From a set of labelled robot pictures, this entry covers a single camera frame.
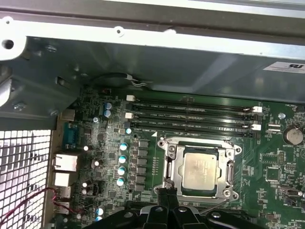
ram slot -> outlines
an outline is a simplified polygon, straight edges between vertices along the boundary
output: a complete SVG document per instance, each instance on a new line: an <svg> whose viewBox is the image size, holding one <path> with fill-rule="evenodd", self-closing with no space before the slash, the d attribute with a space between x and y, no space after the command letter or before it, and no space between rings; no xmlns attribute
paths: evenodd
<svg viewBox="0 0 305 229"><path fill-rule="evenodd" d="M127 106L127 110L135 111L142 114L156 114L156 115L185 115L193 116L204 119L228 119L228 120L241 120L241 121L256 121L257 115L244 115L244 114L217 114L217 113L206 113L202 111L191 111L191 110L181 110L175 108L157 108L157 107L140 107L140 106Z"/></svg>
<svg viewBox="0 0 305 229"><path fill-rule="evenodd" d="M199 126L216 126L224 128L235 128L235 129L251 129L251 125L238 124L238 123L224 123L224 122L206 122L202 120L193 119L179 119L179 118L165 118L165 117L154 117L154 116L144 116L136 115L134 120L140 120L141 122L162 122L167 124L187 124L187 125L199 125Z"/></svg>
<svg viewBox="0 0 305 229"><path fill-rule="evenodd" d="M159 124L143 124L135 123L131 121L130 127L136 129L147 129L155 131L172 131L172 132L182 132L190 134L207 134L207 135L219 135L219 136L232 136L232 137L256 137L255 133L249 132L232 132L224 130L211 130L211 129L202 129L202 128L192 128L188 126L163 126Z"/></svg>
<svg viewBox="0 0 305 229"><path fill-rule="evenodd" d="M146 106L174 106L174 107L189 107L193 109L226 111L226 112L242 112L251 113L252 107L224 106L214 104L199 104L194 102L178 102L178 101L160 101L154 99L139 99L134 104Z"/></svg>

label sticker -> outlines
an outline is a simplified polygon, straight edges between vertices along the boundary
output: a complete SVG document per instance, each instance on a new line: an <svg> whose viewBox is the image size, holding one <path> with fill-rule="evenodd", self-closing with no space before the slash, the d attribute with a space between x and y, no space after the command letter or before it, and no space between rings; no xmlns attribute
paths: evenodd
<svg viewBox="0 0 305 229"><path fill-rule="evenodd" d="M264 68L267 71L305 74L305 63L275 62Z"/></svg>

perforated metal grille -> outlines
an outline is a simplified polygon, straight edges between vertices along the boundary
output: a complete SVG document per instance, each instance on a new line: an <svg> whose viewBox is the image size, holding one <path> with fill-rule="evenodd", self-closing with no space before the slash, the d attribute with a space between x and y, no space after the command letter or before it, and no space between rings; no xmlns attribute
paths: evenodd
<svg viewBox="0 0 305 229"><path fill-rule="evenodd" d="M0 216L46 187L51 130L0 131ZM45 193L16 210L1 229L40 229Z"/></svg>

motherboard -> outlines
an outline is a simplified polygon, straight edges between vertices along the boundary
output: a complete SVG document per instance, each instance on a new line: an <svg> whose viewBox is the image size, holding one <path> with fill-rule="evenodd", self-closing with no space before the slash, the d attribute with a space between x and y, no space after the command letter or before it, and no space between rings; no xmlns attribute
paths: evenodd
<svg viewBox="0 0 305 229"><path fill-rule="evenodd" d="M59 155L77 165L57 194L84 211L55 209L66 228L139 213L160 187L176 187L180 205L227 200L218 209L265 228L305 228L304 106L86 87L71 109Z"/></svg>

capacitor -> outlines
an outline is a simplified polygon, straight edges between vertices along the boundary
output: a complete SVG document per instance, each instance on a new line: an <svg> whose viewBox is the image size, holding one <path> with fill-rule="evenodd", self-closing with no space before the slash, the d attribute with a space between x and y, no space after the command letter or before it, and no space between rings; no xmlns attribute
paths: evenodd
<svg viewBox="0 0 305 229"><path fill-rule="evenodd" d="M96 160L96 161L94 162L94 165L95 165L95 166L101 166L103 163L104 163L104 161L103 161L102 159L99 159L99 160Z"/></svg>
<svg viewBox="0 0 305 229"><path fill-rule="evenodd" d="M126 168L125 167L119 167L119 169L118 169L118 174L120 175L120 176L123 176L124 174L125 174L125 172L126 172Z"/></svg>
<svg viewBox="0 0 305 229"><path fill-rule="evenodd" d="M105 212L105 207L104 206L99 206L99 208L96 209L96 214L98 216L102 216L104 214L104 212Z"/></svg>
<svg viewBox="0 0 305 229"><path fill-rule="evenodd" d="M87 186L89 186L91 183L92 183L92 182L91 182L90 180L86 180L85 182L82 183L81 186L87 187Z"/></svg>
<svg viewBox="0 0 305 229"><path fill-rule="evenodd" d="M92 146L84 146L84 151L93 150Z"/></svg>
<svg viewBox="0 0 305 229"><path fill-rule="evenodd" d="M125 130L125 133L128 134L128 135L130 135L130 134L132 133L132 130L131 130L130 128L127 128L127 129Z"/></svg>
<svg viewBox="0 0 305 229"><path fill-rule="evenodd" d="M111 116L111 111L110 111L110 110L106 110L106 111L104 112L104 116L105 116L106 118L109 118L109 117Z"/></svg>
<svg viewBox="0 0 305 229"><path fill-rule="evenodd" d="M121 164L124 164L126 161L127 161L127 157L126 157L125 155L121 155L121 156L119 157L119 162L120 162Z"/></svg>
<svg viewBox="0 0 305 229"><path fill-rule="evenodd" d="M120 177L117 181L116 181L116 184L118 186L123 186L125 183L125 179L123 177Z"/></svg>
<svg viewBox="0 0 305 229"><path fill-rule="evenodd" d="M106 108L106 110L110 110L112 108L112 104L111 103L105 103L105 108Z"/></svg>
<svg viewBox="0 0 305 229"><path fill-rule="evenodd" d="M82 193L83 195L88 195L90 192L91 192L91 188L90 188L90 187L86 187L86 188L84 188L84 189L81 191L81 193Z"/></svg>
<svg viewBox="0 0 305 229"><path fill-rule="evenodd" d="M81 220L81 213L78 213L78 214L76 215L76 219Z"/></svg>
<svg viewBox="0 0 305 229"><path fill-rule="evenodd" d="M127 143L120 144L120 150L125 151L128 148Z"/></svg>
<svg viewBox="0 0 305 229"><path fill-rule="evenodd" d="M101 219L103 219L103 218L98 216L98 217L95 218L95 221L100 221Z"/></svg>

